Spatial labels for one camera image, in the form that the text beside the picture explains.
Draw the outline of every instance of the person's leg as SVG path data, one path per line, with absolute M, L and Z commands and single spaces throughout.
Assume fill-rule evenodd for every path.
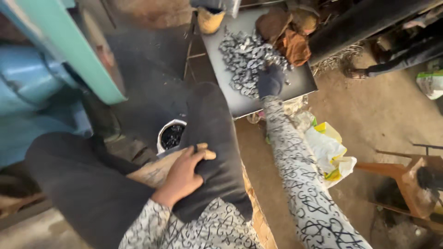
M 253 209 L 245 191 L 234 122 L 225 96 L 214 83 L 198 84 L 188 100 L 188 124 L 180 147 L 198 143 L 208 143 L 217 158 L 197 165 L 195 171 L 203 177 L 204 184 L 179 201 L 174 206 L 174 214 L 183 222 L 189 222 L 220 197 L 234 204 L 246 220 L 250 220 Z
M 430 61 L 443 55 L 443 38 L 434 37 L 425 43 L 411 48 L 408 52 L 383 64 L 370 66 L 365 70 L 368 77 L 375 77 L 387 72 L 406 69 Z
M 98 249 L 118 248 L 155 191 L 107 167 L 90 140 L 69 133 L 35 139 L 25 164 L 65 219 Z

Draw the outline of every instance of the metal scrap pile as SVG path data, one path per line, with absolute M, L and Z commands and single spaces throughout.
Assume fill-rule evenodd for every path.
M 248 35 L 242 31 L 234 34 L 225 29 L 225 37 L 219 50 L 227 69 L 234 73 L 229 85 L 250 98 L 258 98 L 258 73 L 266 68 L 266 64 L 279 65 L 283 70 L 294 68 L 258 34 Z

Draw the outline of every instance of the black glove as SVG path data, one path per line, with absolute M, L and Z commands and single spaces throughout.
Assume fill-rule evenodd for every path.
M 265 71 L 259 73 L 257 88 L 260 99 L 266 96 L 278 96 L 283 89 L 284 74 L 275 64 L 270 65 Z
M 211 9 L 217 9 L 224 11 L 226 10 L 226 6 L 224 0 L 190 0 L 191 6 L 196 7 L 206 7 Z

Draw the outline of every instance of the person's arm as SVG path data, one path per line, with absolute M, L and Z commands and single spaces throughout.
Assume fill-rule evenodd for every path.
M 276 97 L 284 77 L 275 69 L 265 74 L 260 77 L 263 79 L 259 81 L 259 94 L 297 237 L 305 248 L 371 248 L 325 190 L 323 177 L 315 170 L 316 158 L 304 135 L 285 116 L 283 102 Z
M 203 184 L 203 178 L 194 170 L 206 154 L 207 150 L 194 154 L 193 146 L 184 150 L 171 166 L 165 183 L 154 192 L 124 234 L 119 249 L 160 248 L 172 207 Z

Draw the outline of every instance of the debris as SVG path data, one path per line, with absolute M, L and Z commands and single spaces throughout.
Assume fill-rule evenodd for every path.
M 229 85 L 250 98 L 258 98 L 258 73 L 265 69 L 266 64 L 276 64 L 283 70 L 293 68 L 280 52 L 255 33 L 248 35 L 240 31 L 234 34 L 225 27 L 225 37 L 219 50 L 223 54 L 226 68 L 234 73 Z
M 178 146 L 182 138 L 185 126 L 175 124 L 166 128 L 161 135 L 161 143 L 165 150 Z
M 361 44 L 350 45 L 342 51 L 320 61 L 315 66 L 311 66 L 312 75 L 321 75 L 328 70 L 334 70 L 341 66 L 342 63 L 350 62 L 354 56 L 359 55 L 363 51 Z

